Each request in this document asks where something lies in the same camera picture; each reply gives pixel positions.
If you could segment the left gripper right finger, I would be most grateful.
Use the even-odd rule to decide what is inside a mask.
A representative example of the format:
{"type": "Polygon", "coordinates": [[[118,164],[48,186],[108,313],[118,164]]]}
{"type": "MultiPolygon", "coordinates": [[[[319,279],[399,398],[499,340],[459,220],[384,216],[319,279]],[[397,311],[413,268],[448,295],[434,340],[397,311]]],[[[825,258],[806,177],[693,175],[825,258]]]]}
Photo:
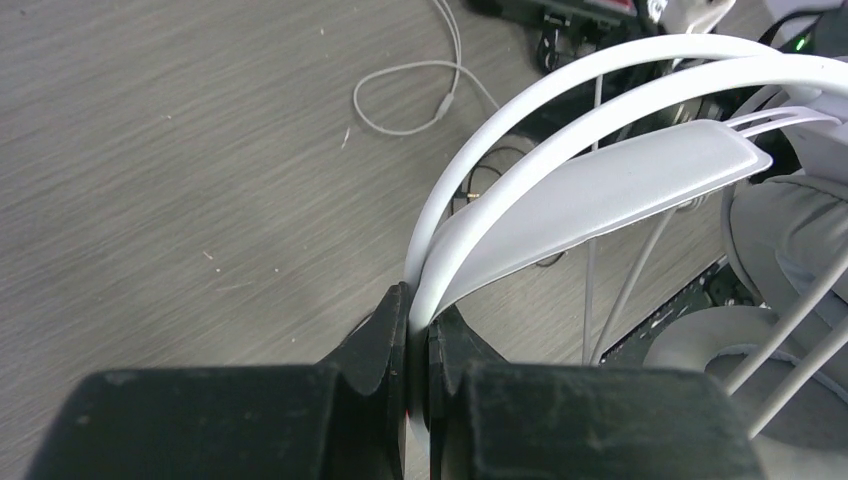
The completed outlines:
{"type": "Polygon", "coordinates": [[[435,479],[760,479],[717,383],[700,372],[517,364],[456,308],[427,338],[435,479]]]}

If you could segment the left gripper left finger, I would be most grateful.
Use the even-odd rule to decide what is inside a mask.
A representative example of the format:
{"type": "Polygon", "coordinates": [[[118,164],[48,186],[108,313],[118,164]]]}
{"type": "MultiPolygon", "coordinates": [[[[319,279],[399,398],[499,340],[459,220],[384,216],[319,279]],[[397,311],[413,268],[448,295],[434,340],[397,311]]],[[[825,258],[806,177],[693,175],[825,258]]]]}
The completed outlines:
{"type": "Polygon", "coordinates": [[[309,365],[106,370],[80,381],[30,479],[400,479],[408,287],[309,365]]]}

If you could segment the small white headphones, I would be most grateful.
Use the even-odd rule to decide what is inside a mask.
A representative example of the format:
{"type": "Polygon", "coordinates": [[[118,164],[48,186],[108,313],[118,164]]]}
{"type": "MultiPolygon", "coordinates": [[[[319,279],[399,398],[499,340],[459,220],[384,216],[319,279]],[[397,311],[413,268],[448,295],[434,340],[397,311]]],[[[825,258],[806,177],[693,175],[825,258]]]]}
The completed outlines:
{"type": "Polygon", "coordinates": [[[430,463],[434,320],[539,260],[655,218],[608,316],[614,323],[674,214],[714,192],[727,260],[759,305],[685,315],[636,368],[714,380],[760,479],[845,478],[846,449],[807,440],[847,428],[847,60],[709,34],[624,43],[547,76],[484,123],[439,178],[405,261],[408,417],[430,463]],[[697,65],[578,117],[443,217],[476,161],[534,110],[604,74],[681,58],[697,65]]]}

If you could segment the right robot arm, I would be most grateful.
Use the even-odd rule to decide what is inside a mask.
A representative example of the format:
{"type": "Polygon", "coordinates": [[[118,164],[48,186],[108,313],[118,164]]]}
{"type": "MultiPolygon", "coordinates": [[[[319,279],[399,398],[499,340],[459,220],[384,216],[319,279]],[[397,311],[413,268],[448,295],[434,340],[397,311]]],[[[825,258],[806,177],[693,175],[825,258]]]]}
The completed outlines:
{"type": "Polygon", "coordinates": [[[847,55],[845,1],[647,1],[650,24],[668,34],[722,33],[784,53],[847,55]]]}

